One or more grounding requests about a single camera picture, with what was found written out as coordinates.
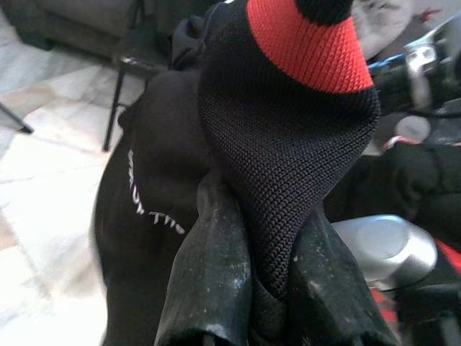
black chair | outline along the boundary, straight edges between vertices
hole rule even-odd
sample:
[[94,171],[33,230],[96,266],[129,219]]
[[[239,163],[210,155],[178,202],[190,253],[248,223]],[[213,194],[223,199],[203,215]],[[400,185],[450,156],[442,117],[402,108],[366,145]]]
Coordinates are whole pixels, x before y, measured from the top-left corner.
[[104,151],[109,151],[112,130],[119,107],[128,106],[120,103],[120,92],[122,91],[125,74],[134,74],[143,78],[147,87],[148,81],[153,76],[168,68],[167,43],[163,44],[159,49],[158,42],[160,40],[156,39],[156,27],[155,14],[146,16],[144,1],[137,0],[130,31],[120,41],[115,54],[118,77],[104,140]]
[[157,73],[168,68],[171,55],[171,36],[181,20],[192,14],[203,15],[219,0],[153,0],[153,14],[146,15],[143,0],[136,0],[130,31],[119,44],[115,60],[118,79],[114,101],[104,140],[104,151],[109,151],[110,138],[119,107],[123,79],[126,73],[142,77],[147,83]]

silver chrome part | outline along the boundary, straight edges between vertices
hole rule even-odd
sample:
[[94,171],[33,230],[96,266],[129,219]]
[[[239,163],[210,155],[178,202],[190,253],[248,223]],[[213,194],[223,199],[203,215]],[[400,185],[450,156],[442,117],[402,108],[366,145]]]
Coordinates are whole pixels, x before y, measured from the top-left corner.
[[443,76],[438,87],[461,88],[455,66],[461,58],[461,12],[405,47],[411,79],[411,96],[416,109],[432,104],[431,85],[427,74],[437,69]]
[[423,229],[393,215],[333,223],[368,286],[393,290],[423,279],[435,267],[437,246]]
[[437,64],[437,53],[432,36],[426,35],[405,47],[406,64],[411,80],[411,98],[415,108],[424,108],[432,104],[431,86],[426,70]]

black fabric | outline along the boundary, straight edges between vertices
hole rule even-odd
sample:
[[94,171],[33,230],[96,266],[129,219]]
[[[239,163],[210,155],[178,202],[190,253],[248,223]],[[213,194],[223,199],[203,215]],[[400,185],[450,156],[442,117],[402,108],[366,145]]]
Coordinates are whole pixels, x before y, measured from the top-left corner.
[[200,117],[249,221],[255,276],[285,301],[297,231],[371,139],[379,105],[373,88],[330,94],[284,74],[256,44],[246,3],[229,5],[232,20],[207,44]]
[[461,251],[461,148],[397,143],[363,156],[325,199],[331,222],[396,214]]
[[123,137],[95,209],[104,346],[153,344],[171,264],[197,219],[197,186],[212,162],[197,116],[199,61],[200,50],[178,57],[183,71],[157,76],[120,116]]
[[300,12],[311,22],[318,25],[335,25],[351,16],[352,0],[296,0]]

white tile floor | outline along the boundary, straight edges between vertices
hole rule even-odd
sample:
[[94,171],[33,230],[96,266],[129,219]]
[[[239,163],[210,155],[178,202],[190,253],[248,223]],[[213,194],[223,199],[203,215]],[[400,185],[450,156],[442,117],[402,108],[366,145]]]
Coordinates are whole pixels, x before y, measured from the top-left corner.
[[[94,63],[52,76],[0,94],[35,129],[17,133],[0,116],[0,345],[96,346],[105,327],[89,227],[116,71]],[[142,90],[127,77],[122,101]]]

white cloth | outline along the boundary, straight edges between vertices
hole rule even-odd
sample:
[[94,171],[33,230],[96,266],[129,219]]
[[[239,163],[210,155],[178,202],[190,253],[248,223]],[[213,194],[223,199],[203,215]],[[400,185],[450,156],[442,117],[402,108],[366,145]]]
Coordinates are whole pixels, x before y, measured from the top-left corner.
[[354,0],[352,19],[365,58],[378,54],[402,33],[413,16],[413,0]]

